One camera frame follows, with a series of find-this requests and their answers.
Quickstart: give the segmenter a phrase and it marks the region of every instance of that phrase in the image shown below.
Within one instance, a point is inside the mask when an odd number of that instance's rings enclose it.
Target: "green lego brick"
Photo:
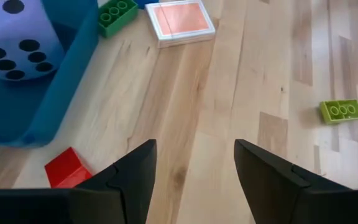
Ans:
[[[111,0],[99,8],[99,33],[104,38],[116,34],[137,16],[133,0]]]
[[[357,100],[323,101],[320,110],[326,124],[358,119]]]

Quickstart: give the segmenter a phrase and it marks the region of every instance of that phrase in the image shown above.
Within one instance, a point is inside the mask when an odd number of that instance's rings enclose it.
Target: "wood grain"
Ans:
[[[68,146],[99,172],[156,138],[147,223],[255,223],[242,138],[358,189],[358,121],[327,126],[318,110],[358,100],[358,0],[203,3],[214,40],[159,50],[142,11],[101,39],[54,141],[0,146],[0,188],[48,187],[44,165]]]

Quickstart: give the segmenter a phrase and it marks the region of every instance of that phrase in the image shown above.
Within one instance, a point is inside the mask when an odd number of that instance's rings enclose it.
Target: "red lego brick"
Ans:
[[[72,147],[45,165],[45,170],[51,188],[72,188],[92,177]]]

